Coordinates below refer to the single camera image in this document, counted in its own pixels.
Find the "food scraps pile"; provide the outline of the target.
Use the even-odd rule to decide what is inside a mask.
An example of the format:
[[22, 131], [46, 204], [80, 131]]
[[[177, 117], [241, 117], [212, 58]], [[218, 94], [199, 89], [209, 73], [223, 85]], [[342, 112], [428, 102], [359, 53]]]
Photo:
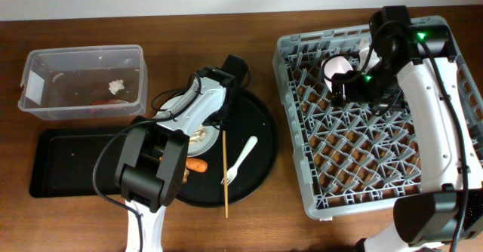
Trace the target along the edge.
[[193, 133], [193, 135], [189, 138], [189, 143], [201, 143], [205, 140], [206, 136], [208, 135], [208, 129], [200, 125], [196, 131]]

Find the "grey plate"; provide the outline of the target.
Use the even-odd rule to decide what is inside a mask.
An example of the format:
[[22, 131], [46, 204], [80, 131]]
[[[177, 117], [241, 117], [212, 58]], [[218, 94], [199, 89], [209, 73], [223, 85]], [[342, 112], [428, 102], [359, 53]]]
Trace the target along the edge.
[[[177, 119], [176, 121], [170, 120], [170, 121], [157, 122], [156, 124], [159, 127], [162, 127], [162, 135], [161, 135], [161, 142], [155, 144], [155, 150], [164, 152], [168, 135], [171, 132], [182, 131], [185, 135], [192, 136], [197, 129], [195, 128], [195, 124], [200, 124], [200, 123], [201, 121], [199, 119], [193, 120], [191, 116], [186, 118], [186, 115], [184, 113], [181, 115], [181, 118]], [[217, 141], [217, 138], [220, 132], [216, 128], [213, 128], [211, 126], [205, 126], [205, 127], [208, 129], [208, 135], [206, 136], [205, 140], [201, 143], [193, 143], [193, 144], [189, 143], [188, 151], [187, 151], [188, 157], [195, 157], [197, 155], [201, 155], [207, 152]]]

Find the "pink bowl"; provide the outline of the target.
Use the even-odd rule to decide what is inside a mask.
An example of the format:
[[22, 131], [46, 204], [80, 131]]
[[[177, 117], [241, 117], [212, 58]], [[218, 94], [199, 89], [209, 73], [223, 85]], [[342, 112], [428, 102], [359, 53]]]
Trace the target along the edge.
[[343, 56], [332, 57], [331, 59], [326, 59], [321, 64], [321, 71], [324, 75], [324, 81], [329, 91], [332, 91], [333, 76], [336, 74], [346, 74], [352, 71], [352, 65]]

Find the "white tissue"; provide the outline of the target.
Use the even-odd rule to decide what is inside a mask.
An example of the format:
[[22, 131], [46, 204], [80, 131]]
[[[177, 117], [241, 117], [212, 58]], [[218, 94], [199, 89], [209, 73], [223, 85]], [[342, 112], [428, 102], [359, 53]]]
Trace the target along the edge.
[[122, 79], [111, 81], [108, 90], [112, 95], [116, 95], [119, 91], [124, 90], [124, 81]]

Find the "red snack wrapper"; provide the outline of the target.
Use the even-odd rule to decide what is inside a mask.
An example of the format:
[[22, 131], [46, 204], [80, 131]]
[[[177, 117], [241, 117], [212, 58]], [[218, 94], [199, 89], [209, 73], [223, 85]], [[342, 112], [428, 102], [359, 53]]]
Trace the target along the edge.
[[100, 100], [92, 103], [92, 106], [99, 106], [99, 107], [119, 107], [119, 106], [126, 106], [130, 103], [127, 100], [119, 100], [119, 99], [108, 99], [108, 100]]

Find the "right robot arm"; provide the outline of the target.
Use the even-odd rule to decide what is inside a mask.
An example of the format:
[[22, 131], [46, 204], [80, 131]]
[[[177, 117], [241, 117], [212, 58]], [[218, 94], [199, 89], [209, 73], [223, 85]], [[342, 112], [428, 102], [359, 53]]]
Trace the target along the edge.
[[366, 103], [377, 116], [407, 106], [417, 138], [421, 193], [399, 198], [393, 221], [359, 240], [358, 251], [420, 251], [482, 231], [482, 166], [466, 125], [457, 84], [457, 46], [446, 25], [417, 25], [404, 5], [385, 6], [369, 21], [371, 56], [356, 69], [347, 54], [321, 64], [331, 104]]

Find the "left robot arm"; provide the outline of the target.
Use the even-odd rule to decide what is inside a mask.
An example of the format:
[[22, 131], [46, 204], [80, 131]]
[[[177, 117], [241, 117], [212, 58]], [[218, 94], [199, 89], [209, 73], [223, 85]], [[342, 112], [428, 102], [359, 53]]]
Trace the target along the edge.
[[165, 211], [182, 186], [189, 138], [207, 120], [228, 118], [248, 71], [234, 55], [220, 68], [206, 66], [171, 106], [125, 131], [114, 182], [128, 210], [128, 251], [162, 250]]

